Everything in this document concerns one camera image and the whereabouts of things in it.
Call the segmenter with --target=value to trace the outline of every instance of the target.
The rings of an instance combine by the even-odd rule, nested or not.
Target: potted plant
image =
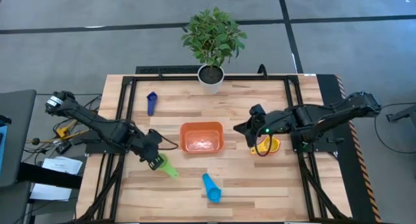
[[[183,28],[183,46],[188,46],[203,65],[198,70],[198,79],[205,93],[216,94],[224,80],[221,65],[224,60],[239,55],[244,44],[239,38],[247,38],[239,25],[229,17],[228,13],[215,7],[210,14],[209,9],[191,17],[190,23]]]

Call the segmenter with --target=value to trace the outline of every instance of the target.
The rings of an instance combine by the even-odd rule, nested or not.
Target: white pot
[[[203,88],[203,92],[206,94],[216,94],[218,93],[218,91],[220,90],[222,81],[224,80],[224,70],[220,67],[221,71],[222,71],[222,78],[221,81],[219,81],[216,84],[207,84],[203,81],[201,81],[200,79],[200,71],[202,70],[202,68],[208,66],[207,64],[202,65],[199,69],[198,69],[198,80],[200,81],[200,84]]]

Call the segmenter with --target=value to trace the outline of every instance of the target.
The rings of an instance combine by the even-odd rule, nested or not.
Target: wooden table
[[[104,118],[114,119],[116,115],[122,77],[107,77],[99,109]],[[322,105],[317,77],[299,75],[299,81],[304,103]],[[158,94],[159,100],[155,115],[149,117],[146,96],[152,91]],[[157,129],[179,143],[182,124],[219,121],[224,128],[225,146],[213,155],[189,155],[180,149],[165,151],[179,172],[176,180],[162,171],[152,171],[129,153],[125,159],[116,221],[307,221],[298,159],[289,135],[276,136],[281,141],[280,150],[261,158],[251,155],[244,136],[233,130],[234,125],[250,117],[248,111],[257,103],[262,104],[266,112],[287,108],[283,82],[224,81],[217,95],[203,95],[196,81],[138,82],[132,120],[142,131]],[[162,148],[171,146],[166,142],[160,144]],[[341,212],[351,216],[338,161],[328,153],[315,155],[324,191]],[[86,163],[77,203],[79,216],[94,200],[100,162],[101,155],[91,155]],[[222,200],[218,204],[206,198],[204,173],[210,174],[222,189]],[[311,193],[315,214],[319,216],[313,189]],[[109,215],[112,192],[108,197],[105,217]]]

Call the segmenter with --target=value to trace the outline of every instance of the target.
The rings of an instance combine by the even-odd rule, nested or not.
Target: wire
[[[88,130],[84,130],[84,131],[79,131],[79,132],[77,132],[77,133],[75,133],[75,134],[71,134],[71,135],[69,135],[69,136],[64,136],[64,137],[62,137],[62,138],[53,138],[53,139],[51,139],[51,140],[41,140],[40,141],[40,143],[53,143],[53,142],[55,142],[55,141],[59,141],[59,140],[69,140],[69,139],[71,139],[71,138],[73,138],[74,136],[78,136],[78,135],[80,135],[80,134],[84,134],[84,133],[86,133],[86,132],[88,132],[89,131],[89,129]],[[26,143],[33,143],[33,140],[26,140]]]
[[[291,115],[291,113],[290,114],[286,114],[285,116],[283,116],[281,118],[278,118],[276,120],[273,120],[270,123],[264,124],[262,127],[259,128],[259,130],[257,130],[257,133],[255,134],[255,138],[254,138],[254,149],[255,149],[255,152],[257,153],[257,155],[259,155],[259,156],[267,156],[267,154],[270,152],[270,150],[272,148],[272,137],[273,137],[273,134],[269,134],[268,136],[270,137],[270,143],[269,143],[267,152],[265,154],[263,154],[263,155],[259,152],[259,149],[257,148],[257,138],[259,137],[260,131],[263,130],[264,128],[270,126],[271,124],[273,124],[273,123],[275,123],[277,121],[280,121],[280,120],[286,118],[289,115]]]
[[[158,131],[156,131],[155,129],[149,129],[149,133],[151,133],[151,132],[156,132],[159,136],[162,137],[163,140],[166,140],[167,142],[169,142],[169,143],[171,143],[171,144],[173,144],[175,146],[173,148],[159,149],[159,150],[175,150],[175,149],[177,149],[179,147],[177,143],[175,143],[175,142],[169,140],[168,138],[162,136],[162,134],[159,133]]]
[[[28,216],[29,214],[32,214],[34,211],[39,210],[39,209],[41,209],[41,208],[43,208],[43,207],[47,206],[48,204],[50,204],[50,203],[51,203],[51,202],[53,202],[53,201],[67,201],[67,200],[70,200],[70,199],[76,199],[76,198],[78,198],[78,197],[70,197],[70,198],[68,198],[68,199],[57,199],[57,200],[51,200],[51,201],[48,201],[48,202],[47,202],[47,203],[45,203],[44,205],[41,205],[41,206],[39,206],[38,208],[35,208],[35,209],[33,209],[33,210],[31,210],[31,211],[27,212],[27,213],[26,213],[26,214],[24,214],[22,217],[20,217],[19,219],[15,220],[15,222],[13,222],[13,224],[18,223],[21,219],[25,218],[25,217],[26,217],[26,216]]]
[[[394,104],[390,104],[390,105],[383,106],[382,109],[380,110],[380,112],[384,108],[389,107],[389,106],[414,105],[414,104],[416,104],[416,103],[394,103]],[[381,137],[380,137],[380,135],[378,134],[378,131],[377,131],[377,117],[374,118],[374,130],[376,131],[376,135],[377,135],[378,140],[384,145],[384,147],[390,149],[391,151],[396,152],[396,153],[402,153],[402,154],[414,154],[414,153],[416,153],[416,151],[413,151],[413,152],[403,152],[403,151],[399,151],[399,150],[396,150],[396,149],[393,149],[393,148],[389,147],[386,143],[384,143],[384,141],[381,139]]]
[[[48,150],[46,150],[46,152],[43,152],[43,151],[41,151],[41,152],[37,152],[37,153],[36,153],[36,156],[34,157],[34,165],[35,165],[35,166],[37,166],[37,165],[38,165],[38,156],[39,156],[39,154],[43,153],[43,154],[45,154],[45,155],[46,155],[46,153],[47,153],[49,150],[51,150],[51,149],[53,149],[53,147],[52,147],[52,148],[50,148],[50,149],[48,149]]]
[[[99,180],[101,178],[101,172],[103,171],[104,159],[105,159],[105,154],[103,154],[103,156],[101,157],[101,163],[99,164],[98,179],[97,179],[97,186],[96,186],[96,194],[94,196],[94,199],[97,199],[97,195],[98,195],[98,184],[99,184]]]
[[[24,160],[23,160],[23,162],[26,162],[30,157],[32,157],[34,154],[36,154],[36,153],[46,153],[46,152],[48,152],[50,149],[52,149],[54,147],[54,145],[52,144],[52,146],[51,146],[51,144],[50,143],[43,143],[41,146],[39,146],[38,148],[36,148],[36,149],[32,149],[32,151],[30,151],[31,149],[29,149],[29,150],[27,150],[27,149],[24,149],[24,151],[25,152],[28,152],[28,153],[30,153],[30,155],[27,157],[27,158],[25,158]]]

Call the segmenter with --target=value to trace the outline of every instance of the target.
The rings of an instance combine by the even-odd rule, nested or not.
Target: orange plastic container
[[[181,148],[188,153],[216,153],[224,146],[224,132],[219,122],[184,123]]]

